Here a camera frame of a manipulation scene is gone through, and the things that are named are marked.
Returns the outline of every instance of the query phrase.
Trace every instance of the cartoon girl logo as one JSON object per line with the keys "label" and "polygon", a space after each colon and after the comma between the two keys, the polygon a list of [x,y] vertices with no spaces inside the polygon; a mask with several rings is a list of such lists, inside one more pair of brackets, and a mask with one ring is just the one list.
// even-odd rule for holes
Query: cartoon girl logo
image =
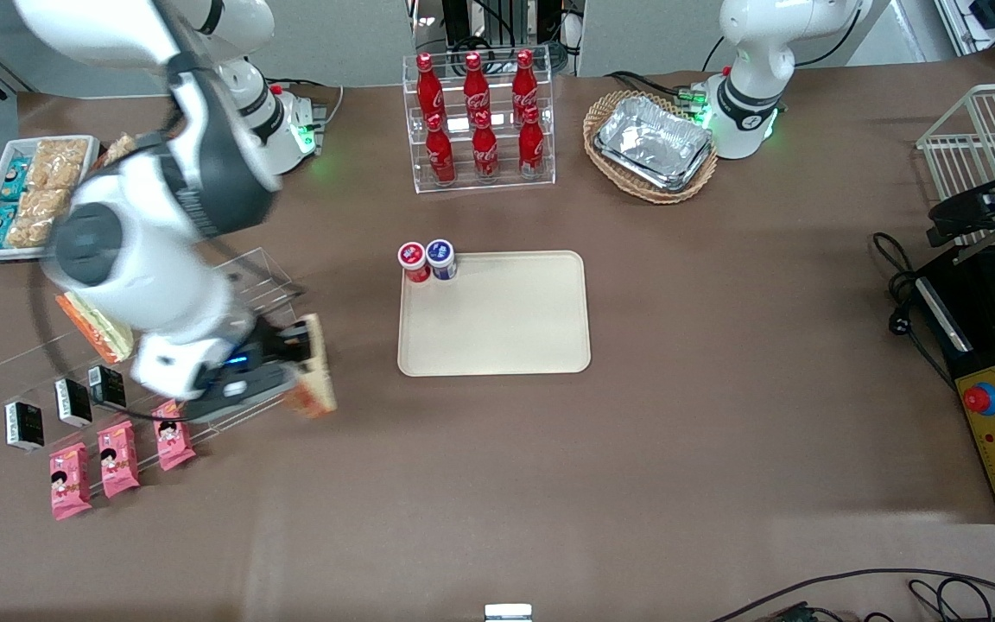
{"label": "cartoon girl logo", "polygon": [[113,475],[117,470],[117,452],[113,447],[107,447],[102,450],[102,453],[98,454],[100,460],[102,460],[102,475]]}
{"label": "cartoon girl logo", "polygon": [[67,473],[62,470],[52,473],[52,491],[58,498],[67,496]]}
{"label": "cartoon girl logo", "polygon": [[159,440],[165,441],[169,446],[179,438],[179,426],[176,422],[161,422],[159,424]]}

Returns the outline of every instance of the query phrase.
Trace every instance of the table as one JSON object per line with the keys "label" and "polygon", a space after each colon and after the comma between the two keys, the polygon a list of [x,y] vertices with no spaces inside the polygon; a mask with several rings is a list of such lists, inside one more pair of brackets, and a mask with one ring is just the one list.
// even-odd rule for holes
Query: table
{"label": "table", "polygon": [[[913,142],[984,82],[995,54],[800,71],[759,153],[674,207],[620,193],[581,150],[608,79],[557,82],[556,186],[423,197],[400,91],[349,90],[269,223],[226,238],[309,287],[296,310],[323,319],[339,413],[272,410],[58,524],[44,461],[4,446],[0,412],[0,618],[478,619],[526,601],[546,622],[710,619],[854,568],[995,579],[963,416],[885,330],[889,272],[867,250],[882,229],[928,258]],[[23,135],[110,141],[166,102],[27,95],[20,110]],[[434,237],[579,252],[589,369],[400,374],[394,251]],[[0,265],[0,359],[36,346],[29,275]],[[799,595],[916,614],[898,578]]]}

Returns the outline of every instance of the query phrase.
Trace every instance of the wicker basket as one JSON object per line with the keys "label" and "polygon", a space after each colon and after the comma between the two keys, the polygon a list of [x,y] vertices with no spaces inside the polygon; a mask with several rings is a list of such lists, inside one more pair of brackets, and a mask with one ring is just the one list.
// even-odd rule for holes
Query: wicker basket
{"label": "wicker basket", "polygon": [[715,149],[711,154],[708,154],[708,158],[706,158],[704,164],[701,165],[694,178],[690,180],[682,192],[666,193],[653,186],[650,181],[644,180],[643,177],[613,162],[612,159],[604,157],[604,155],[601,155],[600,152],[593,148],[593,134],[597,134],[597,130],[600,130],[601,126],[605,125],[605,121],[608,121],[612,111],[616,110],[620,99],[633,98],[633,96],[637,95],[644,95],[646,98],[650,98],[652,102],[658,104],[663,110],[670,111],[670,113],[679,115],[679,117],[682,114],[678,106],[668,102],[667,99],[659,98],[658,95],[640,93],[640,91],[616,91],[616,93],[605,95],[603,98],[598,99],[596,104],[589,107],[586,118],[581,122],[581,137],[583,137],[583,146],[586,149],[586,154],[589,155],[589,159],[592,159],[593,164],[601,169],[601,173],[604,173],[605,177],[612,180],[613,184],[616,184],[624,192],[632,194],[633,197],[639,197],[641,200],[653,202],[653,204],[658,205],[683,202],[694,196],[694,194],[697,194],[698,190],[706,185],[708,178],[712,177],[712,173],[716,169]]}

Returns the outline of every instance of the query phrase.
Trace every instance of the red glass bottle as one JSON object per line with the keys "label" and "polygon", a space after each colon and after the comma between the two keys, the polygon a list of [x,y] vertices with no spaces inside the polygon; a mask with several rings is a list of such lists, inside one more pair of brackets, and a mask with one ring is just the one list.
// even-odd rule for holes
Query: red glass bottle
{"label": "red glass bottle", "polygon": [[435,176],[435,185],[450,186],[455,183],[455,164],[451,157],[451,141],[443,133],[443,125],[439,117],[427,119],[429,135],[425,139],[425,147],[429,152],[429,164]]}
{"label": "red glass bottle", "polygon": [[521,126],[521,176],[525,180],[538,180],[544,174],[544,130],[540,129],[540,109],[524,109]]}
{"label": "red glass bottle", "polygon": [[517,52],[517,76],[513,78],[513,126],[524,123],[524,111],[536,106],[536,74],[532,73],[532,50]]}
{"label": "red glass bottle", "polygon": [[478,111],[473,119],[474,172],[478,174],[478,181],[492,184],[498,176],[498,138],[490,129],[490,111]]}
{"label": "red glass bottle", "polygon": [[482,56],[478,52],[466,53],[466,79],[463,79],[463,98],[466,100],[466,118],[477,129],[475,121],[485,111],[486,126],[490,126],[490,83],[482,75]]}
{"label": "red glass bottle", "polygon": [[417,55],[417,70],[420,72],[417,79],[417,103],[421,106],[421,114],[426,123],[431,117],[437,117],[443,124],[443,119],[447,118],[447,111],[443,107],[443,86],[440,86],[440,79],[432,73],[431,54],[421,52]]}

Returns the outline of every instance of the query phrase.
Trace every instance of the red button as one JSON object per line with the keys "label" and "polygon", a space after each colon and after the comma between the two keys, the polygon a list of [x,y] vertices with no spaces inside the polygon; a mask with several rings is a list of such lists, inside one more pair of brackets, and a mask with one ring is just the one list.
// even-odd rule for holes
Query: red button
{"label": "red button", "polygon": [[979,386],[971,386],[970,389],[965,390],[965,393],[962,394],[962,402],[975,413],[984,413],[992,406],[992,398],[988,394],[988,390]]}

